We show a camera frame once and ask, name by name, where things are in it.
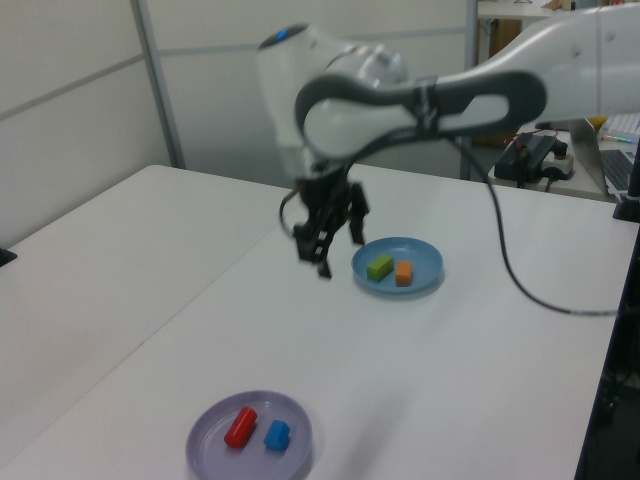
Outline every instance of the black cable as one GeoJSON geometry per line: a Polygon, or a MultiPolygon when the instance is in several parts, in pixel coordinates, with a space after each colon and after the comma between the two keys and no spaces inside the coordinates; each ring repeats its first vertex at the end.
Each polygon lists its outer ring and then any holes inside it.
{"type": "Polygon", "coordinates": [[[491,185],[491,182],[489,180],[489,176],[487,175],[487,173],[482,169],[482,167],[480,166],[480,163],[478,162],[478,160],[475,158],[475,156],[473,155],[473,152],[471,152],[471,150],[464,145],[463,143],[458,143],[455,141],[455,139],[451,138],[451,137],[445,137],[455,148],[457,148],[460,153],[467,159],[467,161],[469,161],[469,163],[473,166],[473,168],[476,170],[476,172],[482,177],[482,181],[487,185],[487,187],[489,188],[489,193],[491,194],[491,199],[493,200],[493,206],[495,208],[496,211],[496,220],[498,223],[498,235],[500,237],[500,248],[502,250],[502,259],[504,260],[504,265],[507,269],[507,272],[509,273],[509,276],[511,277],[511,280],[513,280],[513,283],[515,283],[515,285],[518,287],[518,289],[520,289],[520,291],[529,298],[529,300],[533,301],[534,303],[537,303],[538,305],[547,308],[549,310],[553,310],[554,312],[558,312],[558,313],[563,313],[566,315],[577,315],[577,316],[586,316],[586,317],[610,317],[610,316],[616,316],[618,314],[617,310],[572,310],[569,308],[564,308],[564,307],[558,307],[556,305],[553,305],[551,303],[545,302],[544,300],[536,297],[535,295],[533,295],[531,292],[529,292],[524,285],[522,285],[522,283],[520,283],[520,280],[518,280],[518,277],[516,277],[515,273],[513,272],[513,269],[511,268],[511,263],[509,262],[509,257],[507,255],[507,245],[505,242],[505,238],[504,238],[504,227],[503,227],[503,223],[502,223],[502,212],[500,210],[500,203],[498,202],[498,196],[495,192],[495,189],[493,188],[493,185],[491,185]]]}
{"type": "Polygon", "coordinates": [[[549,193],[549,189],[551,188],[551,184],[556,181],[556,175],[551,171],[549,173],[549,181],[547,182],[547,186],[544,189],[544,193],[549,193]]]}
{"type": "Polygon", "coordinates": [[[278,211],[278,215],[280,218],[280,226],[284,233],[287,234],[288,237],[293,238],[293,230],[287,225],[287,222],[284,220],[284,207],[289,203],[289,201],[298,194],[298,189],[294,188],[282,199],[280,202],[280,210],[278,211]]]}

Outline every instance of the electronic device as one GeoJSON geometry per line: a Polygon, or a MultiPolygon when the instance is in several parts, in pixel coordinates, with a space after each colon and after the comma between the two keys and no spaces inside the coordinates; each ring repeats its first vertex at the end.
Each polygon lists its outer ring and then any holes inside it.
{"type": "Polygon", "coordinates": [[[600,191],[605,196],[625,194],[633,168],[632,160],[621,150],[600,150],[593,125],[584,118],[572,121],[569,133],[576,158],[600,191]]]}
{"type": "Polygon", "coordinates": [[[638,144],[640,138],[640,113],[613,115],[602,125],[603,140],[638,144]]]}
{"type": "Polygon", "coordinates": [[[511,180],[518,187],[542,178],[542,162],[556,142],[555,137],[522,133],[502,152],[495,164],[496,178],[511,180]]]}
{"type": "Polygon", "coordinates": [[[273,34],[259,47],[258,76],[285,171],[309,211],[287,231],[300,258],[330,277],[337,230],[350,223],[353,240],[364,242],[368,206],[348,171],[379,150],[536,119],[639,111],[639,21],[637,4],[556,16],[471,70],[416,82],[383,45],[338,40],[310,25],[273,34]]]}

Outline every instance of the white table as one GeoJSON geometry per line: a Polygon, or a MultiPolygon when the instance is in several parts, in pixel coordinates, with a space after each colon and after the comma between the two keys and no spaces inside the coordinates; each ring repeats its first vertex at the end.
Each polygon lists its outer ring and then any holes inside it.
{"type": "Polygon", "coordinates": [[[0,269],[0,466],[270,231],[285,190],[148,167],[0,269]]]}
{"type": "MultiPolygon", "coordinates": [[[[527,124],[523,126],[519,130],[519,133],[530,132],[530,131],[534,131],[533,124],[527,124]]],[[[536,135],[553,135],[553,134],[554,132],[548,131],[548,130],[536,133],[536,135]]],[[[568,146],[567,153],[569,155],[574,155],[569,132],[563,132],[563,131],[558,132],[558,140],[560,140],[561,142],[565,142],[567,144],[568,146]]],[[[636,148],[635,146],[629,146],[629,145],[625,146],[625,144],[622,144],[620,142],[603,141],[603,140],[600,140],[598,142],[598,146],[600,150],[623,150],[625,152],[629,151],[631,152],[632,157],[634,156],[632,151],[635,150],[636,148]]],[[[587,170],[582,166],[582,163],[580,163],[579,159],[575,158],[575,156],[574,156],[573,169],[574,169],[574,172],[572,176],[569,178],[569,180],[558,180],[552,183],[551,187],[549,188],[549,192],[556,193],[559,195],[569,195],[572,197],[589,198],[592,200],[601,200],[601,201],[607,200],[607,197],[604,196],[602,191],[598,188],[598,186],[594,182],[591,175],[589,175],[587,170]]],[[[492,168],[489,171],[489,178],[491,179],[491,182],[494,185],[503,185],[508,187],[516,186],[516,182],[512,182],[510,180],[503,180],[501,178],[496,178],[494,174],[494,170],[495,168],[492,168]]],[[[525,184],[525,188],[528,190],[544,192],[547,186],[547,182],[548,182],[547,178],[542,178],[536,183],[525,184]]]]}
{"type": "MultiPolygon", "coordinates": [[[[271,389],[310,415],[311,480],[572,479],[613,318],[555,314],[516,290],[484,185],[354,170],[372,207],[366,237],[434,244],[438,290],[395,300],[361,290],[346,231],[329,255],[333,280],[320,280],[275,229],[0,478],[189,478],[185,440],[199,415],[271,389]]],[[[531,291],[617,306],[637,225],[613,220],[608,203],[498,190],[531,291]]]]}

